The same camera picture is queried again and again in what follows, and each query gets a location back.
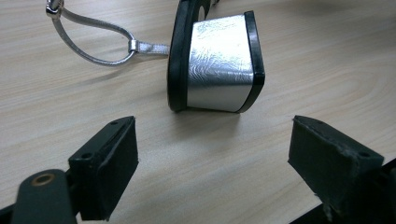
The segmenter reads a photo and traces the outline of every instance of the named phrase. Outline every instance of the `reflective silver surface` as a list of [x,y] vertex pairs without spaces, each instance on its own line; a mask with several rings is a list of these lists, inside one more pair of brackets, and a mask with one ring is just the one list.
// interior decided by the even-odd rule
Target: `reflective silver surface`
[[239,110],[253,85],[253,68],[245,16],[193,25],[187,105]]

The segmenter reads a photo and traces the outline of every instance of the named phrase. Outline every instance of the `black rubber edge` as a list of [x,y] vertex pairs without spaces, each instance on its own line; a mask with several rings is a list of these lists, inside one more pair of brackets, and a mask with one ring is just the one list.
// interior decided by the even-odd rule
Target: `black rubber edge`
[[168,104],[173,111],[187,108],[192,26],[198,21],[200,7],[204,7],[206,17],[210,0],[180,0],[178,4],[167,74]]
[[243,113],[253,105],[262,91],[262,86],[264,86],[265,82],[264,64],[262,63],[262,49],[260,47],[260,40],[257,33],[256,20],[254,18],[253,11],[245,12],[245,21],[247,26],[247,38],[250,46],[250,58],[253,65],[253,86],[246,101],[239,110],[235,111],[236,113]]

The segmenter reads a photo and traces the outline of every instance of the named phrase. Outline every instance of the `wooden table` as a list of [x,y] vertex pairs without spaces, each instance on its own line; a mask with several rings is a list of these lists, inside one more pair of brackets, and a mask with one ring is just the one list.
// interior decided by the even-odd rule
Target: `wooden table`
[[[18,185],[67,159],[113,119],[134,115],[140,164],[110,223],[288,223],[319,200],[287,163],[292,118],[323,120],[396,157],[396,2],[221,0],[209,18],[256,15],[266,82],[246,113],[172,112],[164,57],[108,68],[71,51],[46,1],[0,5],[0,207]],[[169,44],[177,0],[75,1],[137,39]],[[106,59],[122,35],[63,19]]]

